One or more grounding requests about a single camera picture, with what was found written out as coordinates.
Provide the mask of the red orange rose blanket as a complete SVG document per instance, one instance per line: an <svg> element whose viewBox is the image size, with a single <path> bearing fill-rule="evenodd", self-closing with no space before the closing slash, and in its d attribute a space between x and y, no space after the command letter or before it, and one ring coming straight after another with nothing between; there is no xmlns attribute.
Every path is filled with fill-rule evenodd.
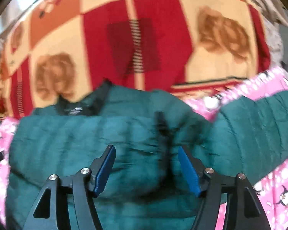
<svg viewBox="0 0 288 230"><path fill-rule="evenodd" d="M250 0L40 0L4 41L0 116L79 101L106 79L199 98L270 62Z"/></svg>

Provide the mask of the pink penguin blanket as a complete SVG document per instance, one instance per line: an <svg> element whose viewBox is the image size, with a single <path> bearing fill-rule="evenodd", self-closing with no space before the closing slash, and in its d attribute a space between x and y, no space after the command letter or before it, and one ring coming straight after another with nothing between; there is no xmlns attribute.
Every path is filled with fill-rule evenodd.
<svg viewBox="0 0 288 230"><path fill-rule="evenodd" d="M285 90L288 90L288 73L282 67L273 67L232 89L199 100L188 99L186 103L195 112L211 121L223 105L242 96L259 100ZM2 224L6 223L4 204L7 196L7 177L10 172L8 152L17 126L18 120L11 117L0 122L0 152L4 152L4 159L0 162L0 223ZM271 227L285 229L288 226L288 160L257 182L254 188L257 190Z"/></svg>

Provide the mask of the dark green puffer jacket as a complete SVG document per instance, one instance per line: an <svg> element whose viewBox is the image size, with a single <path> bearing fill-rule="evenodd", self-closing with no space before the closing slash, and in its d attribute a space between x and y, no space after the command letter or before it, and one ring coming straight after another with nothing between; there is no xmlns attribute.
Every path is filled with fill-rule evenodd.
<svg viewBox="0 0 288 230"><path fill-rule="evenodd" d="M288 158L288 90L241 97L209 121L162 90L104 86L77 103L37 108L18 124L9 151L7 229L22 229L51 174L68 176L112 144L116 160L96 201L104 229L190 229L201 204L181 173L180 146L216 172L251 183Z"/></svg>

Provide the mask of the beige fringed curtain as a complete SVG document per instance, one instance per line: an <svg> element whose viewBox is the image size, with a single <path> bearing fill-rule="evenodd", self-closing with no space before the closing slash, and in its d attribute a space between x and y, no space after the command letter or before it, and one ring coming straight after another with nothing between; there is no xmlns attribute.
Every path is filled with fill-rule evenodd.
<svg viewBox="0 0 288 230"><path fill-rule="evenodd" d="M262 15L272 24L288 27L288 16L280 0L252 0L261 9Z"/></svg>

